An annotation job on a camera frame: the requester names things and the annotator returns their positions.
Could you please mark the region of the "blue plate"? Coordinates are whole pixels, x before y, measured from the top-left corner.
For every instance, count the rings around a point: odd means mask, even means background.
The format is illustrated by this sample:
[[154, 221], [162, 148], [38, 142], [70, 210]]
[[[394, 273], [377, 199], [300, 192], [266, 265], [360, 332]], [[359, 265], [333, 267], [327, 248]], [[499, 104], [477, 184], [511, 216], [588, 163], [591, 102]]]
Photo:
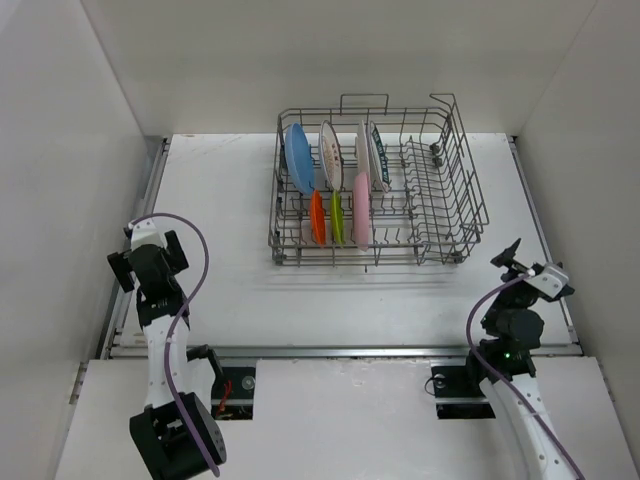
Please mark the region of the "blue plate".
[[293, 123], [285, 134], [285, 160], [296, 189], [311, 195], [315, 189], [315, 171], [311, 148], [299, 123]]

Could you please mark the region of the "white plate teal rim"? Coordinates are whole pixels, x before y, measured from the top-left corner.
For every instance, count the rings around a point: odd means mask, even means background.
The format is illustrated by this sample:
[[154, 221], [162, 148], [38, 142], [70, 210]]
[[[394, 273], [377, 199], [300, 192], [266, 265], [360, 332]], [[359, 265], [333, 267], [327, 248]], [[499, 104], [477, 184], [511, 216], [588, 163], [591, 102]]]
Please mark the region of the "white plate teal rim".
[[368, 124], [368, 139], [370, 160], [375, 182], [383, 193], [391, 190], [391, 180], [388, 169], [388, 158], [377, 125], [370, 121]]

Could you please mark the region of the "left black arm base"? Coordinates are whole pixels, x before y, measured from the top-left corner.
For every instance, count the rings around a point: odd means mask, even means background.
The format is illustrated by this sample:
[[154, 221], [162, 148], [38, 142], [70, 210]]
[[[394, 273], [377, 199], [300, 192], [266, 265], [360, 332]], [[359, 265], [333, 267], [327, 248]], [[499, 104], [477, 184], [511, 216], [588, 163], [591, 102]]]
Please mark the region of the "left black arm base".
[[212, 387], [212, 415], [216, 421], [253, 419], [256, 366], [225, 366]]

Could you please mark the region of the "white plate orange sunburst pattern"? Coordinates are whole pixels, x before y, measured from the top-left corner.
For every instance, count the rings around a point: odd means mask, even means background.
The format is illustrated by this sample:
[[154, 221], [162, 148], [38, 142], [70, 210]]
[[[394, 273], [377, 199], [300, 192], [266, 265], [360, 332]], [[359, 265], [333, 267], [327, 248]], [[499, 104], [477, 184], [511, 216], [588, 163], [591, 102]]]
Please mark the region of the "white plate orange sunburst pattern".
[[344, 180], [341, 146], [332, 124], [327, 120], [320, 127], [318, 151], [328, 185], [333, 191], [341, 191]]

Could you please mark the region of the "plain white plate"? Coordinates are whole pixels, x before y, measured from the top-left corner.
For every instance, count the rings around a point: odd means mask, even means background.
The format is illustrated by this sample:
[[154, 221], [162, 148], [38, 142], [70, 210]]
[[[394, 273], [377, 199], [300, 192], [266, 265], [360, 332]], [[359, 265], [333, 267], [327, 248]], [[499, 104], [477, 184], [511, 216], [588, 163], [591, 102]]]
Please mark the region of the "plain white plate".
[[370, 175], [369, 143], [366, 127], [366, 122], [361, 120], [357, 129], [355, 150], [358, 172]]

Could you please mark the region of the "pink plate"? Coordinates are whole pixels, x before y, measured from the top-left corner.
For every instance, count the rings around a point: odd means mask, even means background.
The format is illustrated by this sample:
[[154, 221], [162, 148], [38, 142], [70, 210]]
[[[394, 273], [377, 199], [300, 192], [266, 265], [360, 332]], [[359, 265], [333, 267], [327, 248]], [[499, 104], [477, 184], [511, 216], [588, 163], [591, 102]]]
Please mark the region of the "pink plate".
[[353, 235], [361, 251], [369, 248], [369, 182], [368, 174], [360, 172], [353, 186]]

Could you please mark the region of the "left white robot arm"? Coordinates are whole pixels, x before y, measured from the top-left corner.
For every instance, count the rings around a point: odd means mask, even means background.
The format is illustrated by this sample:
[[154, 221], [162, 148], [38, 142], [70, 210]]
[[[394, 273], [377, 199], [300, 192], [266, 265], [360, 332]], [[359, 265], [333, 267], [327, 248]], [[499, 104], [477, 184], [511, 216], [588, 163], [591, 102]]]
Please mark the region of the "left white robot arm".
[[108, 256], [122, 289], [135, 295], [148, 359], [147, 394], [129, 433], [154, 479], [220, 474], [227, 451], [212, 413], [224, 373], [208, 345], [191, 348], [187, 296], [176, 279], [189, 266], [174, 231], [145, 220], [128, 227], [130, 247]]

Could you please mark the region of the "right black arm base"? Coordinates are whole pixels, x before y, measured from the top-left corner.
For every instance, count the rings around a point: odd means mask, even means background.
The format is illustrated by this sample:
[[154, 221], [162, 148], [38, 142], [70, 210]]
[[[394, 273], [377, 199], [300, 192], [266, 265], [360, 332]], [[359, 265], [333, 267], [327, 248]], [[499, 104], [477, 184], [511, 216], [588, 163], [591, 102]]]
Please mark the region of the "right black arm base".
[[424, 384], [435, 399], [438, 420], [494, 419], [489, 401], [473, 383], [464, 365], [436, 365]]

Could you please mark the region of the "green plate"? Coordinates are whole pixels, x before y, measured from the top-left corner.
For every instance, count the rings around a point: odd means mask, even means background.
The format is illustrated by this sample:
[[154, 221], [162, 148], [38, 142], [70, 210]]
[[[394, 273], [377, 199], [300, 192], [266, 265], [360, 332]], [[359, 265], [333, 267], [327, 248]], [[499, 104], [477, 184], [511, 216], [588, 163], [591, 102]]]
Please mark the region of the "green plate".
[[333, 190], [330, 197], [330, 220], [334, 242], [338, 245], [344, 245], [343, 209], [341, 206], [341, 195], [338, 190]]

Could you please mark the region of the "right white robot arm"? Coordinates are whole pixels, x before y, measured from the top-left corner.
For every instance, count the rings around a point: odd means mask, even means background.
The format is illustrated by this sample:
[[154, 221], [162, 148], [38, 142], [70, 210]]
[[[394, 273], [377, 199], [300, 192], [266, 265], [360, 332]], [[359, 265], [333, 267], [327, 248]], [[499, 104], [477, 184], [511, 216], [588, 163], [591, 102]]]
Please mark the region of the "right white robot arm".
[[583, 479], [559, 440], [542, 399], [531, 352], [541, 346], [545, 322], [532, 309], [575, 293], [562, 263], [526, 266], [516, 240], [491, 259], [505, 268], [501, 284], [471, 308], [465, 324], [469, 346], [463, 381], [483, 394], [499, 423], [519, 479]]

